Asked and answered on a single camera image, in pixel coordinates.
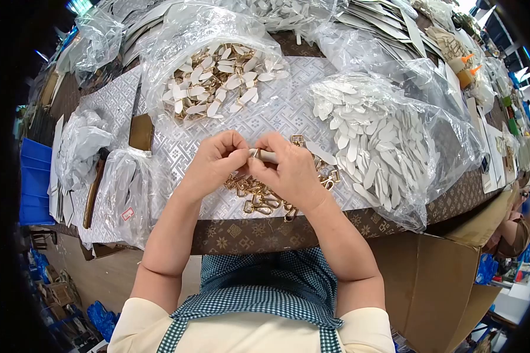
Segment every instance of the hand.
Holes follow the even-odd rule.
[[[530,187],[521,187],[518,192],[520,193],[520,198],[514,203],[513,209],[519,208],[530,196]]]
[[[291,144],[278,132],[265,134],[255,147],[275,152],[279,165],[273,169],[258,158],[250,158],[247,160],[249,173],[304,214],[332,197],[320,184],[314,160],[307,149]]]
[[[179,187],[201,200],[222,186],[231,173],[247,163],[249,147],[235,130],[204,139]]]

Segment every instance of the glue bottle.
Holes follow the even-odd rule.
[[[459,71],[463,70],[465,64],[467,64],[467,60],[469,60],[469,58],[471,58],[473,55],[474,54],[469,54],[467,56],[449,60],[448,65],[452,68],[453,72],[457,74]]]
[[[465,89],[469,84],[475,82],[475,73],[481,68],[481,66],[483,65],[479,65],[471,70],[465,69],[458,72],[457,78],[459,79],[459,86],[461,89]]]

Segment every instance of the blue plastic bag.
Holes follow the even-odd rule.
[[[86,313],[106,342],[110,342],[120,314],[116,315],[112,311],[106,311],[104,305],[98,300],[88,307]]]
[[[493,259],[493,255],[481,255],[479,268],[477,269],[477,276],[475,276],[475,283],[487,285],[493,279],[493,277],[495,277],[497,269],[498,262]]]
[[[43,283],[51,284],[45,272],[45,266],[49,266],[49,261],[47,261],[47,256],[40,254],[35,249],[30,249],[29,251],[32,252],[33,260],[35,261],[35,266],[37,267],[37,271],[39,272],[39,276],[43,280]]]

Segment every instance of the brown patterned fabric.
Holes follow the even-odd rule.
[[[311,47],[305,42],[300,46],[296,45],[296,37],[292,32],[276,33],[272,34],[272,37],[281,45],[284,55],[323,57],[316,45]],[[130,66],[138,64],[139,60],[134,60]],[[66,121],[78,106],[82,95],[85,93],[78,90],[74,76],[66,77],[49,113],[56,119],[64,114]],[[502,121],[506,122],[507,119],[499,101],[495,98],[495,107],[490,114],[487,114],[487,123],[501,128]],[[451,141],[447,134],[441,138],[441,143]],[[500,190],[497,190],[484,194],[479,170],[466,172],[446,193],[426,206],[428,224],[434,224],[465,213],[491,199],[499,192]],[[371,208],[356,209],[345,213],[366,238],[403,231],[396,223],[386,221]],[[56,225],[47,228],[68,233],[71,236],[78,236],[74,226],[67,228],[63,225]],[[297,216],[290,223],[284,222],[282,217],[250,220],[200,220],[194,230],[191,253],[193,255],[251,254],[305,249],[317,245],[318,239],[314,230],[304,216]]]

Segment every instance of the green checkered apron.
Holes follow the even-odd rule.
[[[322,353],[341,352],[334,317],[337,279],[320,248],[202,257],[200,294],[170,315],[158,353],[174,352],[189,320],[231,312],[262,312],[318,326]]]

